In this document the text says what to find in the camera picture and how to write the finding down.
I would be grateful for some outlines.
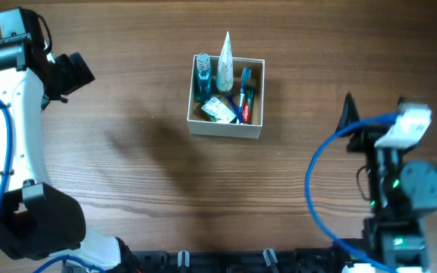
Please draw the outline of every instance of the white cardboard box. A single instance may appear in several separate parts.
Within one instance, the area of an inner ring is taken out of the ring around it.
[[[251,81],[256,86],[256,93],[254,94],[254,103],[252,109],[251,124],[219,124],[211,121],[204,121],[193,113],[193,110],[199,105],[193,100],[193,91],[195,88],[195,67],[196,55],[193,57],[193,68],[191,71],[190,82],[190,97],[188,100],[188,130],[192,134],[202,134],[222,137],[246,137],[259,138],[261,129],[263,128],[263,111],[264,111],[264,72],[266,61],[261,59],[251,58],[235,58],[234,62],[234,85],[232,91],[236,96],[235,103],[238,105],[238,97],[241,89],[241,74],[244,67],[252,69]],[[218,56],[210,56],[212,65],[212,85],[215,86],[215,76],[217,73],[217,64],[219,62]],[[226,100],[222,100],[227,106],[230,105]]]

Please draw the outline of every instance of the wooden table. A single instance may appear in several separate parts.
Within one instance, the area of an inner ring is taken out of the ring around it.
[[[348,92],[363,117],[394,111],[399,96],[429,103],[432,125],[409,158],[437,164],[435,2],[15,2],[45,17],[55,55],[79,51],[96,76],[42,113],[49,176],[87,224],[131,249],[328,246],[303,182]],[[193,54],[219,54],[226,31],[234,56],[266,60],[259,140],[188,133]],[[354,175],[365,159],[346,143],[319,160],[313,198],[339,237],[360,237],[369,206]],[[426,227],[437,272],[437,212]],[[0,252],[0,272],[41,264]]]

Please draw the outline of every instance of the small bottle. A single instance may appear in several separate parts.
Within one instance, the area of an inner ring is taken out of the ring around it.
[[[206,102],[212,95],[212,65],[210,56],[203,52],[196,57],[196,83],[195,101]]]

